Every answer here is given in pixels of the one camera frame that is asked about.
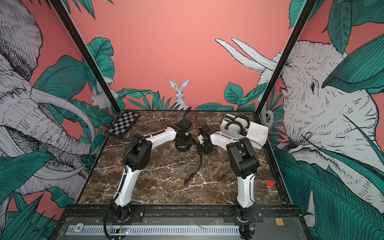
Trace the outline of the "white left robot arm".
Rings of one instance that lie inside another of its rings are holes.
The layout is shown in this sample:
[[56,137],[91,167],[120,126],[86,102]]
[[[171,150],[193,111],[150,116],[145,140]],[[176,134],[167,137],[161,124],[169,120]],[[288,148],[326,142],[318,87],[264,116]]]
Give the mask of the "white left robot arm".
[[146,136],[134,135],[123,155],[124,171],[119,188],[108,207],[118,222],[127,220],[131,215],[133,190],[139,174],[150,161],[152,150],[170,141],[181,146],[183,151],[189,150],[193,141],[192,136],[189,135],[192,127],[193,124],[189,120],[182,119],[161,131]]

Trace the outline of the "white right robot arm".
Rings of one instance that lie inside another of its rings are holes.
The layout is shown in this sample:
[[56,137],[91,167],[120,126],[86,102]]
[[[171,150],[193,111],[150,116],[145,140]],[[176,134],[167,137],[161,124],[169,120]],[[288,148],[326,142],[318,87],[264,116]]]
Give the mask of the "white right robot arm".
[[254,180],[260,166],[259,158],[248,138],[234,138],[221,131],[212,132],[207,124],[199,127],[199,142],[205,147],[227,151],[232,171],[238,180],[237,216],[242,222],[258,221],[254,198]]

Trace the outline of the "black belt with metal buckle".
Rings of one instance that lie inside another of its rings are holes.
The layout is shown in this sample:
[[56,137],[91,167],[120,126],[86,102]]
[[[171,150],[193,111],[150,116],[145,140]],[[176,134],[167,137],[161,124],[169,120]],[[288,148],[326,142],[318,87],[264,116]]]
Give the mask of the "black belt with metal buckle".
[[250,119],[245,115],[234,116],[231,114],[226,114],[225,118],[228,119],[228,122],[235,121],[240,123],[246,129],[248,129],[251,124]]

